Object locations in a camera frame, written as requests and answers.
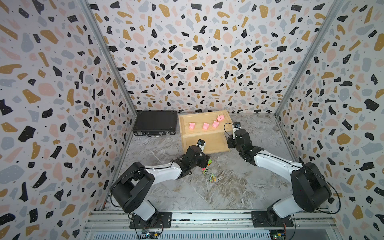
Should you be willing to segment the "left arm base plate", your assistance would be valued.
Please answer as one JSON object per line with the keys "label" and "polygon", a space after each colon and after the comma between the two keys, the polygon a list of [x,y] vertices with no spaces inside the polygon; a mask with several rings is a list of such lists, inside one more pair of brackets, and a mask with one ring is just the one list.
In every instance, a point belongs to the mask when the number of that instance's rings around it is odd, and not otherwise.
{"label": "left arm base plate", "polygon": [[146,221],[140,216],[133,214],[133,221],[130,223],[130,229],[169,229],[171,223],[172,212],[155,212],[155,214]]}

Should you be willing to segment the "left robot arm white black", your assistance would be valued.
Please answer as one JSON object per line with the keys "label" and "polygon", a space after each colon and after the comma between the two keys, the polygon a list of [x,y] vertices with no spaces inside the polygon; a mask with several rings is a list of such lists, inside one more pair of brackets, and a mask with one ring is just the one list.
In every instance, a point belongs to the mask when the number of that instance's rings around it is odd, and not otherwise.
{"label": "left robot arm white black", "polygon": [[179,180],[189,175],[196,167],[206,168],[210,156],[200,146],[192,145],[182,157],[165,165],[144,166],[133,163],[110,188],[110,193],[126,214],[133,213],[141,220],[153,224],[158,210],[147,199],[152,186]]}

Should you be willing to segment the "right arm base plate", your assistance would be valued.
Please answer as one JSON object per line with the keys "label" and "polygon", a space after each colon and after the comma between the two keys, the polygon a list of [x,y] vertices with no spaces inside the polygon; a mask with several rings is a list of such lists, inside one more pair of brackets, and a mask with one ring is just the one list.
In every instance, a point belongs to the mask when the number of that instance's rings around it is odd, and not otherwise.
{"label": "right arm base plate", "polygon": [[271,211],[252,211],[251,220],[254,228],[283,228],[284,226],[294,227],[295,225],[290,216],[280,218]]}

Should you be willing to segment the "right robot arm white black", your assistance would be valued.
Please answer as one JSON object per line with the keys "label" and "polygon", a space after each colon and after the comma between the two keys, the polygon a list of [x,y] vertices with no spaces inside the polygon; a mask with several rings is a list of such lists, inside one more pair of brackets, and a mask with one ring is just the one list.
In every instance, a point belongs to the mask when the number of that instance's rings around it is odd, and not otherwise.
{"label": "right robot arm white black", "polygon": [[295,163],[253,146],[249,133],[244,129],[233,129],[227,142],[228,148],[236,149],[245,162],[267,169],[291,183],[292,195],[267,208],[269,222],[274,223],[298,212],[312,213],[331,197],[329,183],[315,164]]}

